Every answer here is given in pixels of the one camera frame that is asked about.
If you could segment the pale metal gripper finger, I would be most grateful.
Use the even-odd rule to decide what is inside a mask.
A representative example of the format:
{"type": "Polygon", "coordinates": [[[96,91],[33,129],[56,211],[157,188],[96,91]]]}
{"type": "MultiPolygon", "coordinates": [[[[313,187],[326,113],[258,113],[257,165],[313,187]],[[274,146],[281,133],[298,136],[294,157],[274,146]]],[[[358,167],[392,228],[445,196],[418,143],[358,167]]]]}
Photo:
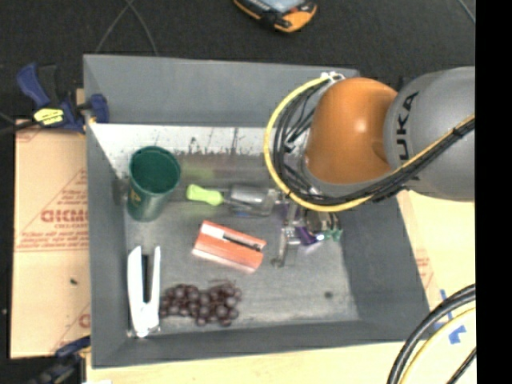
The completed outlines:
{"type": "Polygon", "coordinates": [[[301,246],[299,237],[290,237],[287,239],[284,253],[284,266],[294,266],[298,256],[298,250],[301,246]]]}
{"type": "Polygon", "coordinates": [[[286,254],[287,254],[287,250],[288,250],[288,241],[289,241],[288,230],[285,228],[282,228],[281,233],[280,233],[279,244],[278,244],[277,256],[271,260],[271,263],[274,267],[283,267],[284,266],[284,263],[286,260],[286,254]]]}

